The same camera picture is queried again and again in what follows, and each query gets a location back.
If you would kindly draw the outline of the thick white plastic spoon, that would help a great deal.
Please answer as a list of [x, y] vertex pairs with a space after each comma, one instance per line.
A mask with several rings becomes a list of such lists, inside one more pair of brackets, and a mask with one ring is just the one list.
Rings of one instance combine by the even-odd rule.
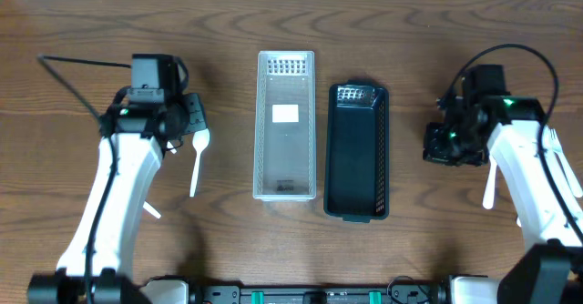
[[496, 196], [496, 172], [497, 172], [497, 162], [490, 156], [489, 157], [489, 171], [486, 179], [486, 185], [483, 195], [482, 206], [484, 209], [492, 209], [495, 204]]

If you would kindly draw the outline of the dark green plastic basket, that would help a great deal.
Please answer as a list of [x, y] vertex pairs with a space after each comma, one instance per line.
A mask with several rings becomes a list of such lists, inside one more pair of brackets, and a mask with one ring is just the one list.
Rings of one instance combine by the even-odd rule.
[[383, 220], [389, 200], [389, 93], [371, 79], [329, 89], [324, 212], [345, 222]]

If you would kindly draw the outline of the clear plastic perforated basket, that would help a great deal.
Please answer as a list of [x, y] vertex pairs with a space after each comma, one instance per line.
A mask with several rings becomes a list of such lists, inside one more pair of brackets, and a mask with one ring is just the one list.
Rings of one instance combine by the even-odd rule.
[[254, 198], [316, 197], [315, 57], [312, 51], [258, 54]]

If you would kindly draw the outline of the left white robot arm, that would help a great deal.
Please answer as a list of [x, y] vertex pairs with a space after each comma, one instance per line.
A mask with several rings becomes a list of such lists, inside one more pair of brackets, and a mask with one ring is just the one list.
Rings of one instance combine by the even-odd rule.
[[141, 100], [117, 96], [101, 116], [103, 137], [87, 205], [53, 274], [35, 274], [30, 303], [198, 303], [199, 289], [182, 277], [156, 277], [138, 286], [133, 255], [142, 210], [168, 142], [192, 134], [209, 138], [196, 94]]

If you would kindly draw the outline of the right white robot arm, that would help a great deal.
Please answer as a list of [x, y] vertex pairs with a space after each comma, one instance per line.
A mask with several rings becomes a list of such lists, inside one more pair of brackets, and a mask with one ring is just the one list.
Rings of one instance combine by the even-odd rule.
[[526, 253], [502, 278], [456, 276], [451, 303], [579, 303], [582, 210], [547, 143], [544, 113], [532, 97], [459, 97], [442, 123], [427, 125], [423, 158], [446, 166], [497, 164], [515, 206]]

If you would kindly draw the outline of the white plastic spoon middle left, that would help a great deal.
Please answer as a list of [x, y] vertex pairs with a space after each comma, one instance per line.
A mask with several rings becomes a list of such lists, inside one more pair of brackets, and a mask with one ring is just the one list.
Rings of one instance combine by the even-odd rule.
[[176, 147], [170, 141], [167, 143], [167, 150], [169, 152], [171, 152], [172, 154], [176, 154], [177, 153]]

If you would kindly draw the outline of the white spoon near clear basket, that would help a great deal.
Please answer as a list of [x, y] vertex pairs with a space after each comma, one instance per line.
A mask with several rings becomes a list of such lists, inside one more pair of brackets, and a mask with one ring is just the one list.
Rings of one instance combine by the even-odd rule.
[[199, 169], [201, 163], [201, 156], [204, 150], [210, 144], [210, 131], [206, 128], [194, 133], [192, 138], [192, 146], [196, 153], [196, 159], [193, 166], [192, 178], [190, 182], [189, 196], [194, 198], [199, 181]]

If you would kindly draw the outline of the white plastic spoon lower left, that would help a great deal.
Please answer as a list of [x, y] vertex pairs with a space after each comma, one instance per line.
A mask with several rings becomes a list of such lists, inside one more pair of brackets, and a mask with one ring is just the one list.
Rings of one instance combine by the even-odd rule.
[[144, 202], [143, 204], [143, 208], [150, 214], [152, 215], [154, 218], [156, 219], [160, 219], [161, 218], [161, 214], [154, 208], [152, 207], [147, 201]]

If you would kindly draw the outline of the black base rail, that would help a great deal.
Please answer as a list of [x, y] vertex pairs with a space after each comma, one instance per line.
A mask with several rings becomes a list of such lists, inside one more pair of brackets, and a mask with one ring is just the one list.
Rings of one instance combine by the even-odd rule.
[[183, 304], [448, 304], [444, 283], [406, 276], [386, 286], [247, 287], [235, 284], [199, 285], [187, 279], [152, 279], [140, 291], [152, 303]]

